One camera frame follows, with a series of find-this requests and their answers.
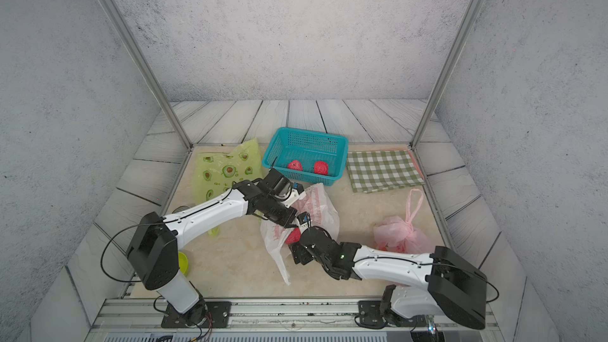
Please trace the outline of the red apple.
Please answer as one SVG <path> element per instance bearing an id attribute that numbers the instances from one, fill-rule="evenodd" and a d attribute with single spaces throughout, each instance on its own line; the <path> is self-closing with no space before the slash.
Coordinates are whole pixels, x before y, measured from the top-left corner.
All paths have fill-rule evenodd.
<path id="1" fill-rule="evenodd" d="M 300 240 L 301 238 L 301 231 L 299 228 L 294 228 L 293 230 L 290 231 L 290 233 L 288 234 L 287 238 L 285 239 L 285 244 L 287 245 L 291 245 L 293 243 L 296 243 Z"/>
<path id="2" fill-rule="evenodd" d="M 303 171 L 303 166 L 299 160 L 293 160 L 288 164 L 288 169 L 295 171 Z"/>
<path id="3" fill-rule="evenodd" d="M 313 165 L 313 173 L 328 176 L 329 175 L 329 165 L 325 161 L 317 161 Z"/>

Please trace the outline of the white plastic bag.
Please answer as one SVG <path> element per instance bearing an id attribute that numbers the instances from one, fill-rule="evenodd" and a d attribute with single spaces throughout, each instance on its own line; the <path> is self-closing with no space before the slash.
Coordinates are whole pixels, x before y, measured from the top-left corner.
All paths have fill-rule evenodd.
<path id="1" fill-rule="evenodd" d="M 295 228 L 284 228 L 271 221 L 262 221 L 260 227 L 264 246 L 288 286 L 291 281 L 283 258 L 283 247 L 298 242 L 301 233 L 311 226 L 319 226 L 333 238 L 337 238 L 340 231 L 339 215 L 329 199 L 326 187 L 323 184 L 311 185 L 303 194 L 304 198 L 291 205 L 297 211 Z"/>

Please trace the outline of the yellow-green avocado plastic bag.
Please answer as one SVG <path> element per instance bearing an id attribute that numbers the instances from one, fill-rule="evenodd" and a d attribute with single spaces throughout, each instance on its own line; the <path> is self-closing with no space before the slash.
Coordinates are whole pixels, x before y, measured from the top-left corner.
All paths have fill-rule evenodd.
<path id="1" fill-rule="evenodd" d="M 234 182 L 254 181 L 263 176 L 257 139 L 244 142 L 231 152 L 200 153 L 194 163 L 191 188 L 196 205 L 223 195 Z"/>

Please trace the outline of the pink strawberry plastic bag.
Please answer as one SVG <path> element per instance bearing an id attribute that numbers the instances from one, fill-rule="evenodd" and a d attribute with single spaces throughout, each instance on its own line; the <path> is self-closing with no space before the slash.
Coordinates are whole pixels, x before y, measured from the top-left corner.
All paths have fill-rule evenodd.
<path id="1" fill-rule="evenodd" d="M 387 217 L 374 227 L 376 249 L 414 255 L 432 253 L 435 243 L 413 225 L 423 203 L 423 191 L 419 188 L 411 189 L 406 200 L 405 217 Z"/>

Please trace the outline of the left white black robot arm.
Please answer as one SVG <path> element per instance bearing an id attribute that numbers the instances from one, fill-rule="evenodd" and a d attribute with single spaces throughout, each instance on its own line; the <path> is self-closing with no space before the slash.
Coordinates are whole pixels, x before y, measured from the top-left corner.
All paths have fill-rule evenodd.
<path id="1" fill-rule="evenodd" d="M 234 182 L 226 193 L 183 212 L 145 215 L 135 227 L 126 257 L 147 290 L 158 292 L 179 315 L 199 317 L 204 298 L 180 271 L 180 250 L 202 234 L 246 215 L 259 215 L 288 228 L 297 215 L 292 204 L 305 195 L 303 185 L 271 169 L 264 178 Z"/>

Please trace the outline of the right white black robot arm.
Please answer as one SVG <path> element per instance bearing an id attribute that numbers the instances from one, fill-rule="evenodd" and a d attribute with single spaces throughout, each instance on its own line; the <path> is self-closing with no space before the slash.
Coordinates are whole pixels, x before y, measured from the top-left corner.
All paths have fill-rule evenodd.
<path id="1" fill-rule="evenodd" d="M 334 280 L 389 282 L 381 301 L 381 315 L 389 323 L 446 316 L 468 329 L 486 326 L 487 276 L 445 246 L 431 253 L 392 253 L 338 243 L 325 229 L 312 226 L 289 248 L 296 264 L 316 261 Z"/>

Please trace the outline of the teal plastic basket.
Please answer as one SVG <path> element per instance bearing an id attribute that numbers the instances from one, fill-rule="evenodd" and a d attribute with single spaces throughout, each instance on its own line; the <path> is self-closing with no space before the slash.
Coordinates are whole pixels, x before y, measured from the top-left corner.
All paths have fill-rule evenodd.
<path id="1" fill-rule="evenodd" d="M 262 158 L 262 166 L 276 169 L 292 181 L 331 186 L 340 180 L 348 156 L 348 139 L 344 136 L 297 128 L 279 128 Z M 303 171 L 288 169 L 293 160 L 302 163 Z M 314 174 L 314 163 L 327 162 L 329 175 Z"/>

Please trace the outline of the green checkered cloth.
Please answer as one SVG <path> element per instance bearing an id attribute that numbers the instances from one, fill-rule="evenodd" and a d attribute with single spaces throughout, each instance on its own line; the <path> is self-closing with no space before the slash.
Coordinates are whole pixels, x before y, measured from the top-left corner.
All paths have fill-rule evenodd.
<path id="1" fill-rule="evenodd" d="M 424 184 L 423 174 L 407 149 L 349 152 L 346 168 L 355 193 L 380 193 Z"/>

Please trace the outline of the lime green plastic cup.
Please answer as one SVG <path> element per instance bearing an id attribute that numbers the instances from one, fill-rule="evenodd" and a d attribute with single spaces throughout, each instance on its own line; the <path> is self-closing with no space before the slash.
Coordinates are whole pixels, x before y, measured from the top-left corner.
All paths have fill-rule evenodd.
<path id="1" fill-rule="evenodd" d="M 188 260 L 188 256 L 185 253 L 183 253 L 182 251 L 178 252 L 178 264 L 179 264 L 180 272 L 184 276 L 187 276 L 188 272 L 189 272 L 189 260 Z"/>

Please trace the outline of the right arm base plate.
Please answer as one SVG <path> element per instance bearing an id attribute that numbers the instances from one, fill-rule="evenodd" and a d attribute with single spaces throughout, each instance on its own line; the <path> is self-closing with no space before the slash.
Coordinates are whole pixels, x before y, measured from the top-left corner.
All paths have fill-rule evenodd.
<path id="1" fill-rule="evenodd" d="M 416 329 L 416 327 L 426 325 L 425 316 L 404 318 L 380 300 L 362 300 L 357 305 L 358 314 L 355 316 L 355 323 L 364 329 L 384 329 L 385 327 Z"/>

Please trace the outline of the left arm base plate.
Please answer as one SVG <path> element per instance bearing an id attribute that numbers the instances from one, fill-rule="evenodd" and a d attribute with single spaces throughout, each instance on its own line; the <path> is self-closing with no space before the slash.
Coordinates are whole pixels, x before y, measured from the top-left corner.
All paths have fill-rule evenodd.
<path id="1" fill-rule="evenodd" d="M 179 313 L 169 304 L 161 320 L 163 329 L 226 329 L 231 314 L 229 301 L 206 301 L 203 306 L 195 305 L 187 313 Z"/>

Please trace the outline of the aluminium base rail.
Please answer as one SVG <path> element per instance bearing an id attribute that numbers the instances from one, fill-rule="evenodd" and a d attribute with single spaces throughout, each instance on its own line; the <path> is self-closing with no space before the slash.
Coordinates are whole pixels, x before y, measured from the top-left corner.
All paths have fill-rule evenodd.
<path id="1" fill-rule="evenodd" d="M 101 307 L 88 341 L 511 341 L 495 307 L 483 330 L 446 316 L 423 316 L 404 326 L 381 326 L 366 312 L 374 298 L 228 299 L 213 327 L 162 327 L 163 299 L 115 299 Z"/>

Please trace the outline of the left aluminium frame post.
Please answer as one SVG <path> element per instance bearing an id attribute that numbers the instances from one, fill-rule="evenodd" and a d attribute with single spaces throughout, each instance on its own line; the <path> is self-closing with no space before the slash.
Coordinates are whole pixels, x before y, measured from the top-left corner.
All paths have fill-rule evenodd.
<path id="1" fill-rule="evenodd" d="M 105 15 L 112 23 L 112 27 L 117 31 L 123 45 L 130 55 L 133 63 L 136 65 L 139 73 L 142 75 L 148 89 L 157 101 L 161 111 L 167 117 L 169 125 L 177 133 L 178 138 L 188 151 L 193 149 L 193 142 L 188 137 L 180 120 L 178 119 L 173 107 L 163 92 L 158 79 L 155 77 L 150 64 L 147 62 L 141 48 L 139 47 L 136 38 L 130 30 L 123 14 L 120 12 L 115 0 L 98 0 Z"/>

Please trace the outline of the aluminium frame post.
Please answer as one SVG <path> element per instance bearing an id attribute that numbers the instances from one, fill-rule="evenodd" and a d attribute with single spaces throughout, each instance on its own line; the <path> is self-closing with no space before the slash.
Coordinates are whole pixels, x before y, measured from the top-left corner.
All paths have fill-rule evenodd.
<path id="1" fill-rule="evenodd" d="M 130 55 L 133 63 L 136 65 L 139 73 L 142 75 L 148 89 L 157 101 L 161 111 L 167 117 L 169 125 L 177 133 L 178 138 L 188 151 L 193 149 L 193 142 L 188 137 L 180 120 L 178 119 L 173 107 L 163 92 L 158 79 L 155 77 L 150 64 L 147 62 L 141 48 L 139 47 L 136 38 L 130 30 L 123 14 L 120 12 L 115 0 L 98 0 L 105 15 L 112 23 L 112 27 L 117 31 L 123 45 Z"/>
<path id="2" fill-rule="evenodd" d="M 465 14 L 463 15 L 459 29 L 454 37 L 454 41 L 440 71 L 440 75 L 436 80 L 427 100 L 421 121 L 413 134 L 413 139 L 410 143 L 410 147 L 413 150 L 416 150 L 417 146 L 422 142 L 424 133 L 431 122 L 432 114 L 435 112 L 441 97 L 447 88 L 448 80 L 451 77 L 464 46 L 466 45 L 467 37 L 474 26 L 483 2 L 484 0 L 470 0 L 469 5 L 465 10 Z"/>

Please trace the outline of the right aluminium frame post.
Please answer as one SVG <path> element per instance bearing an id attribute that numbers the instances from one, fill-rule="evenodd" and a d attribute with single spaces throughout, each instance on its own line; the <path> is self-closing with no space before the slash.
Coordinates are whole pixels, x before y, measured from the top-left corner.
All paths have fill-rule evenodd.
<path id="1" fill-rule="evenodd" d="M 474 26 L 483 2 L 484 0 L 470 0 L 469 5 L 465 10 L 465 14 L 463 15 L 459 29 L 454 37 L 454 41 L 440 71 L 440 75 L 436 80 L 427 100 L 421 121 L 413 134 L 413 139 L 410 143 L 410 147 L 413 150 L 416 150 L 417 146 L 422 142 L 424 133 L 431 122 L 432 114 L 435 112 L 441 97 L 447 88 L 448 80 L 451 77 L 464 46 L 466 45 L 467 37 Z"/>

